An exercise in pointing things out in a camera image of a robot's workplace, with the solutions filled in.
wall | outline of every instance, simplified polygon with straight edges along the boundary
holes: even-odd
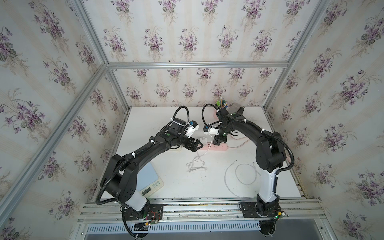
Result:
[[[339,239],[382,239],[383,7],[331,2],[268,109]]]
[[[12,186],[100,65],[69,1],[0,1],[0,194]],[[122,121],[105,78],[0,239],[64,239],[90,200]]]

cable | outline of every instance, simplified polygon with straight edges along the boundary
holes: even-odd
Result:
[[[215,105],[213,105],[213,104],[207,103],[206,105],[204,105],[203,110],[201,111],[201,118],[203,119],[203,123],[204,123],[204,125],[205,125],[205,126],[210,126],[211,128],[220,128],[219,126],[218,126],[218,127],[212,126],[212,125],[214,125],[214,124],[216,124],[216,123],[220,123],[219,121],[216,121],[216,122],[214,122],[214,123],[210,123],[210,124],[207,124],[207,123],[205,122],[205,119],[204,119],[204,109],[205,109],[207,106],[214,107],[216,110],[218,110],[218,108],[217,108]]]
[[[181,106],[181,107],[178,107],[178,109],[176,109],[175,113],[173,114],[173,117],[172,118],[175,118],[176,117],[176,114],[178,113],[178,111],[182,108],[185,108],[185,110],[187,111],[187,122],[189,122],[189,110],[186,106]],[[170,121],[169,123],[167,123],[167,125],[165,125],[161,131],[163,131],[166,127],[168,127],[170,124],[172,123],[172,121]]]
[[[227,146],[227,148],[239,148],[239,147],[243,146],[244,144],[246,144],[246,143],[249,142],[249,141],[250,141],[250,139],[248,139],[247,141],[243,142],[243,144],[241,144],[241,145],[239,145],[239,146],[237,146],[237,147],[230,147],[230,146]]]
[[[189,169],[189,172],[192,172],[192,171],[194,171],[194,170],[206,170],[206,168],[204,167],[205,162],[201,159],[201,157],[204,156],[204,155],[209,151],[209,149],[211,148],[212,143],[213,143],[213,141],[214,141],[214,138],[212,137],[211,134],[208,134],[208,133],[207,133],[207,134],[205,134],[205,135],[209,135],[209,136],[211,136],[211,144],[209,145],[207,151],[206,151],[203,155],[199,155],[199,152],[196,151],[197,156],[193,158],[192,162],[188,162],[188,163],[186,164],[187,168]],[[193,165],[194,165],[196,162],[201,162],[201,163],[202,163],[201,167],[194,167]]]
[[[122,220],[122,222],[123,222],[123,224],[124,224],[124,227],[125,227],[125,229],[127,230],[127,232],[132,236],[132,237],[134,237],[135,239],[136,238],[143,238],[143,237],[145,237],[146,235],[147,235],[147,233],[136,233],[136,235],[134,235],[133,234],[133,232],[131,232],[131,230],[129,229],[129,227],[128,227],[128,225],[127,225],[127,221],[125,220],[125,209],[124,209],[124,211],[122,211],[122,215],[121,215],[121,220]]]
[[[147,143],[146,145],[142,146],[141,148],[139,148],[138,150],[135,151],[135,153],[137,155],[139,155],[140,153],[142,152],[145,152],[147,151],[148,149],[150,149],[152,146],[154,145],[154,142],[149,142]],[[103,201],[100,201],[101,199],[101,196],[103,195],[105,189],[107,188],[108,184],[112,181],[112,179],[116,176],[116,174],[121,170],[123,169],[123,167],[125,167],[129,161],[131,161],[133,159],[133,156],[132,155],[128,155],[128,157],[125,158],[125,160],[120,163],[116,168],[115,170],[113,171],[113,173],[111,174],[111,176],[104,182],[103,186],[100,188],[98,194],[97,194],[97,197],[96,197],[96,201],[95,203],[97,205],[102,205],[102,204],[106,204],[108,202],[114,202],[116,201],[116,198],[111,198],[111,199],[106,199],[106,200],[103,200]]]
[[[231,133],[231,132],[230,132],[229,134],[231,134],[232,136],[235,136],[235,137],[239,135],[239,133],[238,133],[238,132],[234,132],[234,133],[237,133],[237,135],[234,135],[234,134],[233,134],[233,133]]]
[[[226,178],[226,176],[227,176],[227,171],[228,171],[228,169],[229,169],[229,167],[230,166],[232,166],[233,164],[235,164],[237,162],[237,160],[235,160],[231,165],[229,165],[228,167],[227,167],[227,169],[225,170],[225,173],[224,173],[224,183],[225,183],[225,186],[227,187],[227,189],[233,194],[233,195],[235,195],[236,197],[239,197],[239,198],[243,198],[243,199],[248,199],[248,198],[255,198],[255,197],[257,197],[257,195],[256,196],[253,196],[253,197],[241,197],[241,196],[239,196],[239,195],[236,195],[233,191],[231,191],[231,189],[229,189],[229,187],[228,187],[228,185],[227,185],[227,180],[225,179]],[[252,167],[252,168],[254,168],[254,170],[255,170],[255,174],[256,174],[256,177],[257,177],[257,171],[256,171],[256,167]]]

mounting plate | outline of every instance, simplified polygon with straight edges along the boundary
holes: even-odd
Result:
[[[256,211],[256,207],[255,207],[256,203],[257,202],[241,202],[239,204],[239,207],[243,213],[244,218],[260,217]]]
[[[161,220],[163,218],[163,204],[149,204],[149,212],[146,220],[152,220],[153,218]],[[137,213],[130,207],[125,213],[125,219],[127,221],[137,220]]]

power strip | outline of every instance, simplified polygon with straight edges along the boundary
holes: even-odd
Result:
[[[211,143],[207,143],[204,147],[200,148],[200,150],[208,150]],[[212,144],[209,150],[213,151],[226,151],[228,149],[228,145],[226,143],[220,143],[219,146]]]

white table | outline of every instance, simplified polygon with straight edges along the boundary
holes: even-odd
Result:
[[[156,135],[158,130],[170,121],[176,109],[176,107],[132,107],[116,154],[123,156],[146,144],[150,136]],[[204,124],[201,119],[202,107],[188,107],[188,109],[190,120],[195,120],[200,125],[199,130],[194,132],[192,137],[200,139],[204,135]],[[216,121],[214,120],[214,112],[212,107],[205,109],[204,116],[207,123]],[[262,108],[246,107],[243,114],[248,120],[271,131]],[[186,121],[185,109],[181,109],[176,117]],[[244,135],[240,133],[236,138],[240,137],[244,137]],[[233,147],[239,146],[246,140],[234,140],[228,137],[227,144]],[[155,157],[151,163],[163,180],[164,187],[152,194],[150,198],[236,198],[224,184],[225,170],[235,160],[237,162],[227,171],[228,186],[236,195],[241,197],[256,196],[260,189],[259,174],[257,174],[257,180],[250,185],[241,184],[235,176],[236,167],[242,163],[253,165],[254,162],[257,171],[261,172],[255,160],[256,146],[252,141],[240,148],[228,149],[227,151],[210,150],[202,157],[207,169],[189,172],[186,164],[192,161],[195,156],[195,152],[182,148],[180,152],[167,151]],[[251,183],[255,178],[255,171],[247,165],[242,165],[237,169],[237,175],[242,182]],[[300,197],[289,171],[279,174],[277,194],[280,197]]]

